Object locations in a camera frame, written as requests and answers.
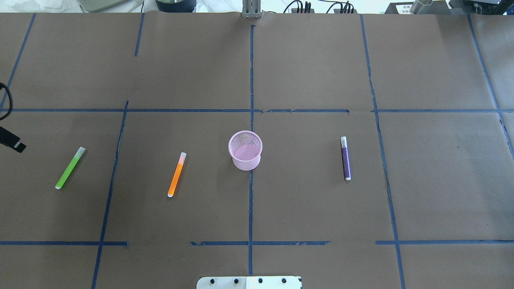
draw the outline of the orange marker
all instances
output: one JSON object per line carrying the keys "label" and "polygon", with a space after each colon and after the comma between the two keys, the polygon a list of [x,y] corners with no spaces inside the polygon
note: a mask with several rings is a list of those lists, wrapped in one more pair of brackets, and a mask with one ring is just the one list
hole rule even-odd
{"label": "orange marker", "polygon": [[175,169],[175,174],[173,175],[173,179],[171,180],[170,189],[168,190],[168,197],[173,197],[175,194],[175,189],[177,188],[178,178],[180,177],[180,173],[182,172],[182,166],[184,166],[184,160],[186,160],[186,153],[180,153],[180,158],[178,159],[177,168]]}

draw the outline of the marker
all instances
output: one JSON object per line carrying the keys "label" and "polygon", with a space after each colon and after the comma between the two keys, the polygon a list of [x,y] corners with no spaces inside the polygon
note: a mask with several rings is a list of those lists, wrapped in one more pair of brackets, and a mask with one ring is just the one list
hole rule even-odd
{"label": "marker", "polygon": [[64,170],[63,175],[61,176],[61,178],[57,182],[56,189],[59,190],[60,188],[62,188],[64,186],[64,183],[66,182],[66,180],[68,179],[69,175],[71,174],[71,172],[75,168],[75,165],[79,162],[79,159],[80,159],[80,157],[82,156],[82,154],[84,153],[85,150],[86,150],[85,148],[79,147],[79,150],[77,151],[75,156],[71,159],[71,162],[69,163],[68,167],[66,168],[66,170]]}
{"label": "marker", "polygon": [[178,159],[177,168],[175,169],[175,174],[173,175],[173,179],[171,180],[170,189],[168,190],[168,197],[173,197],[175,194],[175,189],[177,188],[178,178],[180,177],[180,173],[182,172],[182,166],[184,166],[184,160],[186,160],[186,153],[180,153],[180,158]]}
{"label": "marker", "polygon": [[343,157],[343,172],[344,179],[351,180],[352,173],[350,172],[350,158],[348,157],[348,143],[346,143],[346,137],[341,137],[341,156]]}

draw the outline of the green marker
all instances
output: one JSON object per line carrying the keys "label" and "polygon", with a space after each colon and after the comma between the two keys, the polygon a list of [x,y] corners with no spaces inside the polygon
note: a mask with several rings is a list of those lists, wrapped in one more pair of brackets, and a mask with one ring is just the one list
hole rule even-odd
{"label": "green marker", "polygon": [[66,168],[66,170],[64,170],[63,175],[61,176],[61,178],[57,182],[56,189],[59,190],[60,188],[62,188],[64,186],[64,183],[68,179],[69,174],[71,174],[71,171],[73,171],[73,169],[75,168],[75,166],[79,162],[79,159],[80,159],[80,157],[82,156],[82,154],[84,153],[85,150],[86,149],[83,148],[83,147],[79,148],[79,150],[77,151],[77,153],[75,154],[73,159],[70,161],[70,163],[69,163],[68,167]]}

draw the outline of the pink mesh cup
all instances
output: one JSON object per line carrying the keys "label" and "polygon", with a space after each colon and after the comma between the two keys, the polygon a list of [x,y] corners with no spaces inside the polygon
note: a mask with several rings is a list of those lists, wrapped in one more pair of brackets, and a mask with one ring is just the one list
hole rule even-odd
{"label": "pink mesh cup", "polygon": [[261,161],[261,138],[251,131],[237,132],[228,142],[228,152],[238,169],[253,170]]}

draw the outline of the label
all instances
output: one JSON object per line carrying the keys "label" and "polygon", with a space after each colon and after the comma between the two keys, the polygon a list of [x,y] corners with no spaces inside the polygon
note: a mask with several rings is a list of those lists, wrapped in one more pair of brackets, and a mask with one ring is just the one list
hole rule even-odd
{"label": "label", "polygon": [[396,11],[398,11],[398,14],[412,14],[411,7],[412,7],[412,4],[396,5]]}

